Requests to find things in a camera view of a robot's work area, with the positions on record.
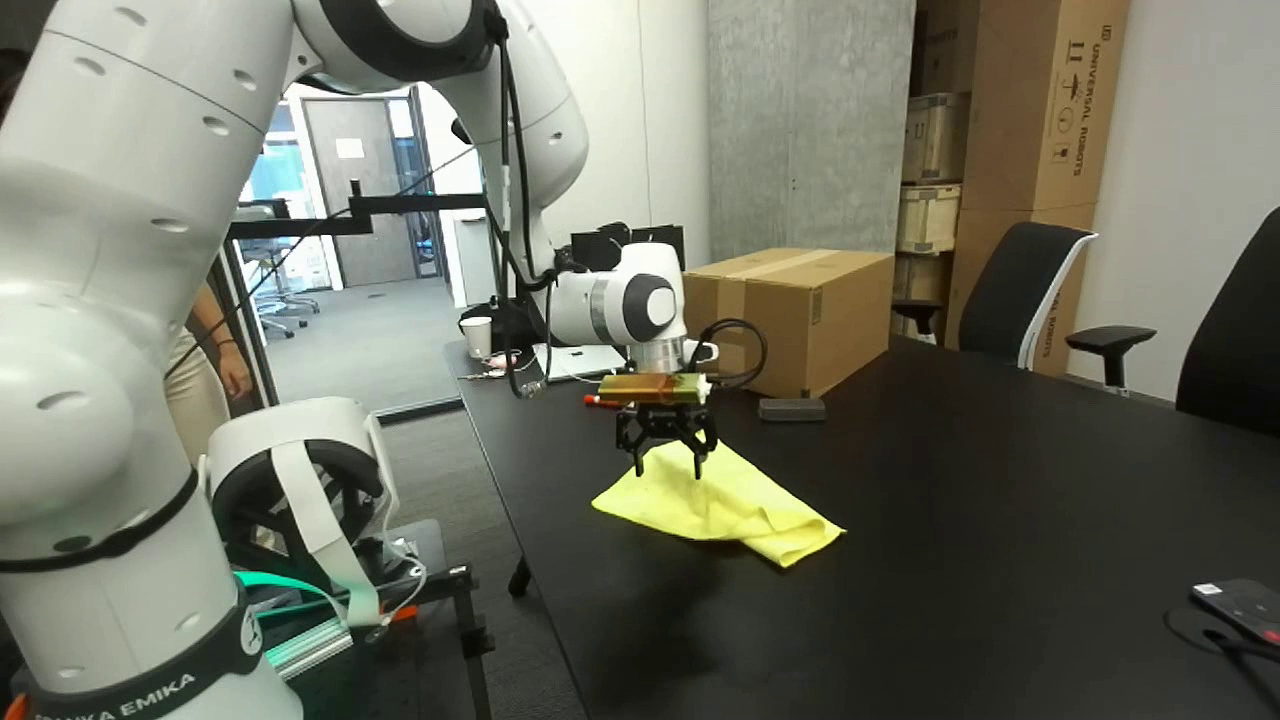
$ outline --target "chair backrest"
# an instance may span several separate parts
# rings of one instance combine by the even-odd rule
[[[1280,435],[1280,206],[1199,321],[1174,406]]]
[[[1093,240],[1065,225],[1010,225],[962,303],[960,351],[1032,368],[1065,275]]]

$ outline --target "door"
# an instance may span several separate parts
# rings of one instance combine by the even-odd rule
[[[365,197],[397,197],[397,138],[382,98],[306,96],[303,105],[316,177],[327,212],[344,212],[350,180]],[[346,286],[416,279],[416,252],[402,214],[372,214],[372,234],[335,234]]]

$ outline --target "yellow towel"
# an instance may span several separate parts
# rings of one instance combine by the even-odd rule
[[[702,461],[698,481],[683,443],[658,443],[644,453],[644,475],[623,473],[592,507],[683,538],[745,538],[780,567],[845,530],[726,443]]]

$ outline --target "floor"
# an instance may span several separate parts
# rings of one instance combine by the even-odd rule
[[[282,398],[354,394],[372,413],[455,398],[455,370],[442,354],[455,345],[455,306],[442,279],[312,294],[321,316],[291,341],[270,334],[266,360]],[[382,427],[382,446],[400,488],[400,515],[440,520],[447,559],[478,579],[476,611],[496,652],[484,656],[493,717],[574,720],[584,717],[559,661],[547,616],[506,596],[515,536],[484,473],[462,413],[425,417]],[[406,720],[472,717],[472,692],[453,635],[453,609],[428,611],[421,635],[391,635],[327,671],[306,692],[323,695],[323,720]]]

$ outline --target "desk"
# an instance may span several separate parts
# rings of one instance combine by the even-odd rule
[[[1202,574],[1280,579],[1280,441],[897,345],[826,424],[723,441],[852,529],[792,574],[589,507],[580,386],[462,392],[592,717],[1250,720],[1280,669],[1184,642]]]

